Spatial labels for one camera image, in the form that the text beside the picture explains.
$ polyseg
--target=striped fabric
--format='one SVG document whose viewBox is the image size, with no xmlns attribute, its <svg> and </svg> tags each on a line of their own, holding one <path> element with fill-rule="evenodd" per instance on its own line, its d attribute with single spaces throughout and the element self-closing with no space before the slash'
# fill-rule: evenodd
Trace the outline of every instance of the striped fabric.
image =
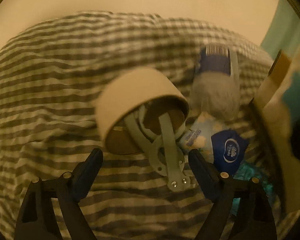
<svg viewBox="0 0 300 240">
<path fill-rule="evenodd" d="M 246 158 L 260 155 L 245 105 L 272 60 L 244 37 L 207 22 L 158 15 L 80 12 L 35 25 L 0 51 L 0 230 L 12 240 L 32 178 L 59 177 L 103 146 L 92 101 L 128 69 L 149 66 L 189 96 L 200 48 L 211 42 L 238 52 L 241 111 L 230 127 L 250 138 Z M 112 155 L 104 163 L 83 214 L 98 239 L 193 239 L 211 202 L 194 186 L 172 193 L 145 156 Z M 71 239 L 58 202 L 64 239 Z M 231 229 L 229 222 L 225 235 Z"/>
</svg>

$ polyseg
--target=checkered cloth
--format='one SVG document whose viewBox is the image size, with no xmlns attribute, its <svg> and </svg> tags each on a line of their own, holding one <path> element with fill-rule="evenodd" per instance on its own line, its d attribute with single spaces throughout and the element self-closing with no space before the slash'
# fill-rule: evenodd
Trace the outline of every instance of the checkered cloth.
<svg viewBox="0 0 300 240">
<path fill-rule="evenodd" d="M 111 80 L 140 66 L 160 70 L 188 98 L 200 49 L 212 42 L 238 53 L 242 107 L 228 125 L 250 139 L 246 159 L 257 160 L 260 146 L 244 106 L 272 60 L 237 33 L 190 19 L 89 11 L 42 22 L 11 39 L 0 51 L 3 235 L 13 239 L 31 179 L 59 177 L 99 147 L 104 163 L 80 202 L 98 239 L 193 239 L 211 201 L 199 187 L 171 192 L 143 153 L 107 153 L 91 102 Z M 58 202 L 53 204 L 63 238 L 71 239 Z"/>
</svg>

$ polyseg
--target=logo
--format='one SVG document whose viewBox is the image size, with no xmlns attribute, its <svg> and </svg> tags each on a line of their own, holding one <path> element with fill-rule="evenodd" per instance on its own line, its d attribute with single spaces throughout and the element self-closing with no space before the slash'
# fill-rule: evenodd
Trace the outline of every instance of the logo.
<svg viewBox="0 0 300 240">
<path fill-rule="evenodd" d="M 228 139 L 225 142 L 225 153 L 223 158 L 227 163 L 233 163 L 239 156 L 239 144 L 234 139 Z"/>
</svg>

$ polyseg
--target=barcode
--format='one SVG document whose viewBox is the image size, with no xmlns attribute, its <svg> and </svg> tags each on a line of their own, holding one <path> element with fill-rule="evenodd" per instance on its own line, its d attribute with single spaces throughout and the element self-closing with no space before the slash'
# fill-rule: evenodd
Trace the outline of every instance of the barcode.
<svg viewBox="0 0 300 240">
<path fill-rule="evenodd" d="M 206 55 L 222 55 L 228 57 L 228 48 L 222 45 L 208 45 Z"/>
</svg>

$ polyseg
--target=wet wipes package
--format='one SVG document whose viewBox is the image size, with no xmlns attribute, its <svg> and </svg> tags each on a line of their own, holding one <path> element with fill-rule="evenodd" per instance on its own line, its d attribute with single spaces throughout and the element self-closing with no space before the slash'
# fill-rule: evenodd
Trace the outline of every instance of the wet wipes package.
<svg viewBox="0 0 300 240">
<path fill-rule="evenodd" d="M 180 139 L 179 146 L 186 152 L 198 149 L 218 171 L 234 175 L 243 160 L 248 141 L 204 112 Z"/>
</svg>

